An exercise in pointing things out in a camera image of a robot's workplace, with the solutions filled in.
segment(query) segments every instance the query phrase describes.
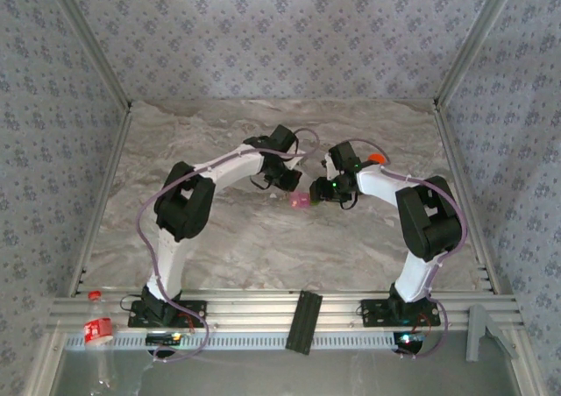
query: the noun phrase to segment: floral pattern wall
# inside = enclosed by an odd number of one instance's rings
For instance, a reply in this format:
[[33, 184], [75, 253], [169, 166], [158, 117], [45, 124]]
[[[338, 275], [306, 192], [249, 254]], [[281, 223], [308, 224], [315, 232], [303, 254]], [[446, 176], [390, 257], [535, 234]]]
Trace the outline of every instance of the floral pattern wall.
[[76, 0], [131, 99], [433, 97], [485, 0]]
[[497, 269], [561, 394], [561, 0], [508, 0], [447, 116]]
[[0, 394], [22, 392], [123, 112], [54, 0], [0, 0]]

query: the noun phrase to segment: plastic bottle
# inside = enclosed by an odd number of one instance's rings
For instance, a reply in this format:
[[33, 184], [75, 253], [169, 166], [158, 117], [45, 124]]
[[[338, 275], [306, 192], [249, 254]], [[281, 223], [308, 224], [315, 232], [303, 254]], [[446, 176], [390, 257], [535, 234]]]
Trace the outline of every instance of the plastic bottle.
[[84, 324], [84, 342], [91, 377], [89, 395], [115, 394], [115, 363], [113, 347], [109, 344], [113, 339], [113, 325], [103, 307], [102, 293], [92, 291], [88, 299], [89, 319]]

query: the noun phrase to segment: mounting plate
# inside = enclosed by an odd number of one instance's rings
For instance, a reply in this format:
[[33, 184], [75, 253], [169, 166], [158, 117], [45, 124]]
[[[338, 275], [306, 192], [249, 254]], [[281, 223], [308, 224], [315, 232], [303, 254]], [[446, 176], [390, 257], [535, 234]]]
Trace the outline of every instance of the mounting plate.
[[429, 301], [418, 305], [415, 307], [415, 310], [411, 310], [410, 314], [402, 315], [400, 319], [397, 319], [392, 313], [387, 300], [362, 300], [360, 302], [360, 313], [362, 316], [362, 324], [365, 328], [414, 327], [415, 325], [418, 327], [429, 326], [426, 319], [421, 315], [429, 319], [431, 327], [440, 326], [437, 304]]
[[[206, 319], [207, 301], [176, 301], [182, 307], [195, 311], [202, 318]], [[202, 329], [202, 323], [191, 316], [190, 320], [195, 329]], [[142, 301], [134, 301], [131, 305], [131, 313], [129, 314], [129, 328], [161, 328], [161, 321], [148, 310], [146, 304]], [[189, 316], [185, 313], [179, 313], [175, 316], [170, 324], [166, 325], [170, 329], [190, 329]]]

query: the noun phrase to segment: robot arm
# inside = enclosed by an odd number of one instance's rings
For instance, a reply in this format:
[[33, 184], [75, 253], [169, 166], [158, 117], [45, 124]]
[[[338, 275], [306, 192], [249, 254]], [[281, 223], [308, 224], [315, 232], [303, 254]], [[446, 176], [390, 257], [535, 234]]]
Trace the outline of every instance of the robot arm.
[[[361, 162], [349, 142], [330, 149], [325, 155], [326, 177], [320, 177], [310, 187], [311, 201], [339, 201], [341, 205], [359, 194], [378, 197], [399, 210], [401, 230], [408, 255], [399, 278], [390, 289], [395, 310], [426, 297], [438, 256], [454, 248], [461, 238], [456, 213], [442, 196], [424, 186], [387, 177], [373, 161]], [[451, 195], [446, 181], [439, 176], [427, 182]]]
[[[302, 158], [282, 159], [270, 153], [241, 152], [248, 149], [271, 149], [279, 152], [303, 153], [297, 150], [298, 140], [295, 134], [279, 125], [271, 136], [248, 138], [234, 151], [204, 164], [190, 166], [179, 162], [172, 168], [164, 185], [180, 179], [195, 170], [215, 166], [220, 159], [236, 156], [216, 168], [199, 173], [177, 187], [162, 195], [154, 205], [158, 224], [158, 267], [164, 291], [172, 300], [179, 300], [181, 295], [181, 274], [185, 264], [184, 251], [181, 251], [185, 238], [196, 237], [209, 219], [210, 207], [215, 193], [223, 190], [244, 177], [264, 174], [269, 185], [281, 190], [294, 191], [302, 175], [294, 170]], [[165, 303], [152, 273], [142, 291], [142, 301], [149, 317], [168, 324], [175, 315], [174, 309]]]

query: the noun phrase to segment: wall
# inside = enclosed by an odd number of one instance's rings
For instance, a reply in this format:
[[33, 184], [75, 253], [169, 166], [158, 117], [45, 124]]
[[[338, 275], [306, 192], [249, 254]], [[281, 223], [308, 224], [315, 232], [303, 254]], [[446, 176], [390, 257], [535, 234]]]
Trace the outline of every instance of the wall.
[[561, 0], [508, 0], [448, 107], [497, 269], [561, 394]]
[[127, 95], [433, 97], [485, 0], [77, 0]]
[[0, 394], [67, 292], [122, 111], [54, 0], [0, 4]]

